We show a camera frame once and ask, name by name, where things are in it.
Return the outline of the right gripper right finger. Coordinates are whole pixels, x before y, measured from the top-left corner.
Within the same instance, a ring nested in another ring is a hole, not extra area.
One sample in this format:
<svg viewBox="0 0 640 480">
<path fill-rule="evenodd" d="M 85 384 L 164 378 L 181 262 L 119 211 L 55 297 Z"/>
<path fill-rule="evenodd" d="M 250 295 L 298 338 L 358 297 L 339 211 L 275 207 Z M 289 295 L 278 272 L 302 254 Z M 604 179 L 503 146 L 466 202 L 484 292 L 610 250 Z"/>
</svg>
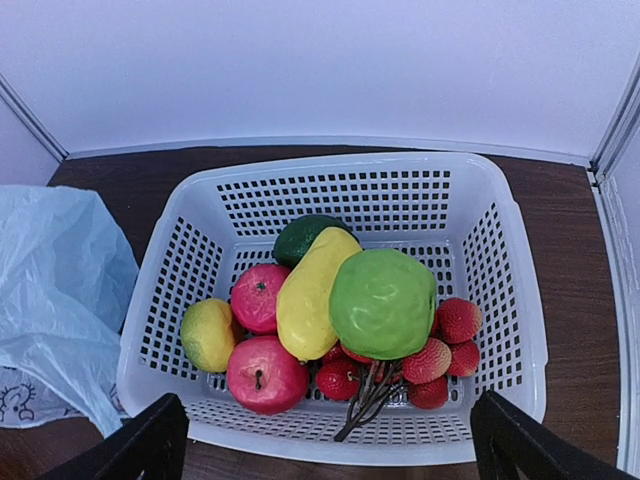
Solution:
<svg viewBox="0 0 640 480">
<path fill-rule="evenodd" d="M 632 476 L 567 443 L 493 390 L 471 409 L 482 479 L 630 479 Z"/>
</svg>

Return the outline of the red fruit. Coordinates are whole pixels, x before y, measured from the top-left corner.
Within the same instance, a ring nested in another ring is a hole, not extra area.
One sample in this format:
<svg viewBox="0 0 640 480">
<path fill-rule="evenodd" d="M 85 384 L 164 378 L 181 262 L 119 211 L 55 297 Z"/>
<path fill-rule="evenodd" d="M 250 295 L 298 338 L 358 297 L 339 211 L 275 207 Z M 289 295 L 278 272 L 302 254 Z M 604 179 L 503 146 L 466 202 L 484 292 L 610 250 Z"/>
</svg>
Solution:
<svg viewBox="0 0 640 480">
<path fill-rule="evenodd" d="M 258 264 L 243 273 L 231 291 L 231 308 L 241 326 L 258 335 L 277 333 L 277 297 L 291 270 Z"/>
</svg>

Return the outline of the yellow green lemon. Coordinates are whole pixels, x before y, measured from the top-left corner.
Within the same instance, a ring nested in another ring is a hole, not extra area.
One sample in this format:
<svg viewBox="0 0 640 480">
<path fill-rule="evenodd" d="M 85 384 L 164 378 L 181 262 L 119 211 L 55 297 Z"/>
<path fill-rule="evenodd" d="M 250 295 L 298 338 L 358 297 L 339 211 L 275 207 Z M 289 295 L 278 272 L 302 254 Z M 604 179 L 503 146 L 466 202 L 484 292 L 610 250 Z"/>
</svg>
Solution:
<svg viewBox="0 0 640 480">
<path fill-rule="evenodd" d="M 181 324 L 180 339 L 189 361 L 199 370 L 224 373 L 243 329 L 231 306 L 210 298 L 189 306 Z"/>
</svg>

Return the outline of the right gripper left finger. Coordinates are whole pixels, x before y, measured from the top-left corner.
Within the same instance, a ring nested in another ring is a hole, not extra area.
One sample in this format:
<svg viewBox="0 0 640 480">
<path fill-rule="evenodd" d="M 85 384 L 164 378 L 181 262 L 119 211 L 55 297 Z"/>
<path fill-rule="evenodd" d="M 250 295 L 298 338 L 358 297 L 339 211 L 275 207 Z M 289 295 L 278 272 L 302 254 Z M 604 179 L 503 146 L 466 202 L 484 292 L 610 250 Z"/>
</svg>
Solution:
<svg viewBox="0 0 640 480">
<path fill-rule="evenodd" d="M 180 479 L 189 420 L 168 393 L 90 450 L 42 479 Z"/>
</svg>

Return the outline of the red lychee bunch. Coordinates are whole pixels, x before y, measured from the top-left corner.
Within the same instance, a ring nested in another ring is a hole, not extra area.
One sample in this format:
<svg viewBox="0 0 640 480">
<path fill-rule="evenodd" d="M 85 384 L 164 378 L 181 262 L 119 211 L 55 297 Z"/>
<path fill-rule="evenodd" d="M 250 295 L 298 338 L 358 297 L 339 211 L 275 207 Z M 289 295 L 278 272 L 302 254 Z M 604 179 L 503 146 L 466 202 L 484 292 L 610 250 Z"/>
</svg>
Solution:
<svg viewBox="0 0 640 480">
<path fill-rule="evenodd" d="M 449 298 L 436 309 L 426 345 L 406 358 L 374 360 L 336 343 L 322 357 L 315 375 L 319 393 L 348 404 L 345 424 L 333 440 L 345 441 L 353 430 L 372 422 L 403 394 L 419 409 L 444 406 L 449 398 L 448 379 L 470 377 L 478 369 L 480 351 L 474 337 L 482 324 L 478 305 Z"/>
</svg>

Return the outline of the light blue printed plastic bag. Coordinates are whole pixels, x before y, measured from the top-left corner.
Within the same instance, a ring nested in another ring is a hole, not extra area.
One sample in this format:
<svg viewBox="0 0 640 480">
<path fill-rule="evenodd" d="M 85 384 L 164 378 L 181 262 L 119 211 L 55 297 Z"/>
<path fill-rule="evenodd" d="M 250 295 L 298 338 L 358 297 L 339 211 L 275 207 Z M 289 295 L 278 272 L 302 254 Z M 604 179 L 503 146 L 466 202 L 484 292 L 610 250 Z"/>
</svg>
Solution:
<svg viewBox="0 0 640 480">
<path fill-rule="evenodd" d="M 94 191 L 1 189 L 1 424 L 121 426 L 119 331 L 139 269 Z"/>
</svg>

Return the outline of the red apple with stem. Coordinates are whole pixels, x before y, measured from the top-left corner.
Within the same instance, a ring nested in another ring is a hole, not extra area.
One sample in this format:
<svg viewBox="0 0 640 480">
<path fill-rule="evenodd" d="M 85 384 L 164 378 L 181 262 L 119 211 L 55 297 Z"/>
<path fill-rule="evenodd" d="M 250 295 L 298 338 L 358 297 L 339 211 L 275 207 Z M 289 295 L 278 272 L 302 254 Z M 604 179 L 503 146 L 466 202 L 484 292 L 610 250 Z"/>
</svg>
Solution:
<svg viewBox="0 0 640 480">
<path fill-rule="evenodd" d="M 233 350 L 226 372 L 233 398 L 262 415 L 283 413 L 306 395 L 310 374 L 276 335 L 256 336 Z"/>
</svg>

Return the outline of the yellow mango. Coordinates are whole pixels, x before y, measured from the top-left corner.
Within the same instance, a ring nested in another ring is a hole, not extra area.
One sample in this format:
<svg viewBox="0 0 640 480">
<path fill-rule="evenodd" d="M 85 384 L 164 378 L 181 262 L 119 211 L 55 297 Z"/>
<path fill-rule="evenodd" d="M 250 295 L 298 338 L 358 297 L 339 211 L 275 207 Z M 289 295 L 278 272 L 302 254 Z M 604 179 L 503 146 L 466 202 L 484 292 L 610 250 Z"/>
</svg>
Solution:
<svg viewBox="0 0 640 480">
<path fill-rule="evenodd" d="M 350 233 L 328 227 L 315 238 L 280 288 L 277 335 L 297 360 L 318 360 L 336 343 L 329 319 L 329 296 L 341 265 L 361 251 Z"/>
</svg>

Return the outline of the green fruit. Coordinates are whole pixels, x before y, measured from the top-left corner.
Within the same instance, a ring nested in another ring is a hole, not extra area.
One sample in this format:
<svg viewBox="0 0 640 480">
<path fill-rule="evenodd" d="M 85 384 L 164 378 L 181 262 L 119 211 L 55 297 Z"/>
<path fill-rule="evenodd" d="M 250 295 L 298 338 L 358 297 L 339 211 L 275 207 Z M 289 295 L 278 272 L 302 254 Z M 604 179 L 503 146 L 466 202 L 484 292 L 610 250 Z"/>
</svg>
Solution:
<svg viewBox="0 0 640 480">
<path fill-rule="evenodd" d="M 290 222 L 278 235 L 273 257 L 279 265 L 293 269 L 307 253 L 316 237 L 326 228 L 337 227 L 352 234 L 341 220 L 322 214 L 309 214 Z"/>
</svg>

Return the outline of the green apple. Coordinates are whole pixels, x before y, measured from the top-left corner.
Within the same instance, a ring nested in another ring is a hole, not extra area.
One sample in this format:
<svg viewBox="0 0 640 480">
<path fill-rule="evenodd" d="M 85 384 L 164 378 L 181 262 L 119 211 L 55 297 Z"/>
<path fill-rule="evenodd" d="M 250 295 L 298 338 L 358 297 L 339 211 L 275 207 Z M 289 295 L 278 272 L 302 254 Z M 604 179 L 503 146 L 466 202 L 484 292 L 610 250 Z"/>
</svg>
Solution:
<svg viewBox="0 0 640 480">
<path fill-rule="evenodd" d="M 437 285 L 422 263 L 395 249 L 348 258 L 329 297 L 329 316 L 340 342 L 358 355 L 397 360 L 419 352 L 429 338 Z"/>
</svg>

